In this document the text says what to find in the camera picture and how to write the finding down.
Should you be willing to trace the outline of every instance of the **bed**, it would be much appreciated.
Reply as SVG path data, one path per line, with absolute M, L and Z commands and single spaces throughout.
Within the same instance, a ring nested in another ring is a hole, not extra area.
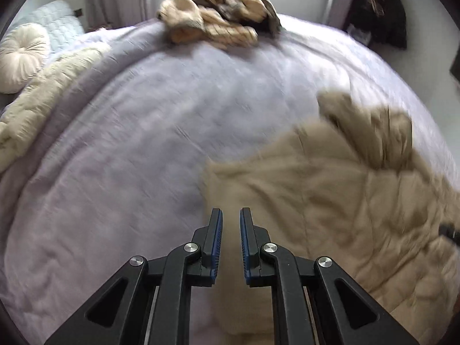
M 172 46 L 155 20 L 73 43 L 110 40 L 112 50 L 0 180 L 0 299 L 29 344 L 43 344 L 133 255 L 188 242 L 209 216 L 206 159 L 246 157 L 316 118 L 318 91 L 406 110 L 415 147 L 460 188 L 435 122 L 380 57 L 340 31 L 280 19 L 281 37 L 251 49 Z M 194 290 L 191 344 L 218 343 L 210 307 L 209 291 Z

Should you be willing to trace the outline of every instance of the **crumpled clothing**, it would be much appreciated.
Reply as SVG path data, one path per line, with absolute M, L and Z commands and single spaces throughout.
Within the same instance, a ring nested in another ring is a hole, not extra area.
M 403 111 L 362 110 L 340 93 L 321 94 L 318 104 L 321 121 L 244 161 L 206 166 L 206 207 L 224 214 L 214 301 L 227 344 L 273 343 L 270 288 L 243 278 L 242 207 L 294 255 L 330 256 L 420 345 L 435 344 L 452 318 L 460 272 L 438 228 L 460 227 L 459 194 L 412 148 Z
M 217 46 L 250 46 L 258 32 L 275 37 L 280 20 L 269 0 L 165 0 L 157 12 L 173 43 L 208 40 Z

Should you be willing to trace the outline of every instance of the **cream tufted pillow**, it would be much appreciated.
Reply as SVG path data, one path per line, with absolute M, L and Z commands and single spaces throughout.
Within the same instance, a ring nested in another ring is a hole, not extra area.
M 0 45 L 0 92 L 20 91 L 49 53 L 50 38 L 43 26 L 28 23 L 11 31 Z

